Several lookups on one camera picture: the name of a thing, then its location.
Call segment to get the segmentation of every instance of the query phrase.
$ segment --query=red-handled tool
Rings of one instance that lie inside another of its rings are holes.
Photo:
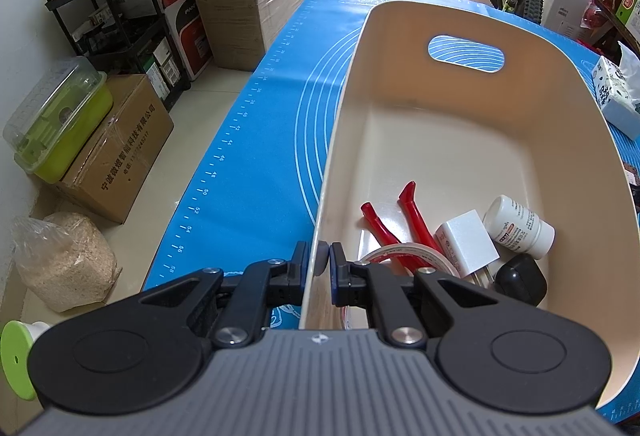
[[[410,181],[398,197],[398,202],[400,203],[402,211],[407,218],[409,228],[411,228],[414,236],[418,239],[418,242],[437,250],[444,256],[444,252],[438,242],[433,239],[424,219],[420,215],[418,207],[415,205],[414,195],[415,181]]]
[[[371,203],[367,202],[363,204],[363,206],[360,207],[360,210],[362,210],[362,215],[369,222],[371,231],[381,246],[400,242],[399,239],[396,238],[388,228],[386,228],[385,224],[376,214]],[[398,256],[397,259],[402,266],[410,272],[415,272],[418,268],[427,265],[423,260],[415,256]]]

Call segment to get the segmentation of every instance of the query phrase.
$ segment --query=white charger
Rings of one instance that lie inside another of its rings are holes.
[[[499,257],[476,210],[442,223],[436,230],[436,238],[460,277],[480,270]]]

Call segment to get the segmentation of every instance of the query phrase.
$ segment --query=black shelf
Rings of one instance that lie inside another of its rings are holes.
[[[72,1],[73,0],[47,0],[45,6],[50,12],[53,12],[60,28],[62,28],[67,41],[71,44],[76,55],[87,57],[94,67],[100,71],[124,71],[127,73],[143,74],[145,73],[145,69],[143,67],[145,60],[141,60],[140,55],[145,51],[146,46],[152,42],[154,38],[162,34],[163,37],[156,42],[156,45],[159,44],[163,38],[167,39],[172,57],[180,72],[180,78],[174,86],[171,86],[168,80],[165,81],[167,86],[170,88],[170,92],[164,100],[164,106],[167,109],[171,109],[180,94],[182,94],[183,91],[190,89],[191,82],[189,81],[182,58],[175,46],[158,0],[151,0],[156,12],[155,15],[130,20],[124,20],[120,17],[120,12],[118,11],[118,5],[116,2],[113,0],[105,0],[111,10],[111,15],[113,15],[113,31],[117,31],[120,40],[116,42],[116,45],[113,48],[107,47],[103,51],[97,53],[84,52],[80,49],[78,43],[73,39],[71,32],[58,11],[62,6],[65,6]],[[98,10],[99,6],[97,1],[90,1],[94,9]]]

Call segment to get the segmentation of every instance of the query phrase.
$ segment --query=blue silicone mat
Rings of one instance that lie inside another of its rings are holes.
[[[338,96],[369,10],[387,0],[305,0],[229,111],[167,227],[145,289],[202,267],[241,273],[251,262],[289,259],[314,230],[322,172]],[[460,8],[527,29],[556,44],[593,93],[598,57],[516,16],[469,0],[414,0]],[[460,39],[432,41],[435,58],[499,68],[494,48]],[[612,128],[622,159],[640,167],[640,149]],[[299,310],[274,310],[272,327],[292,328]],[[640,410],[638,368],[624,391],[600,409],[619,421]]]

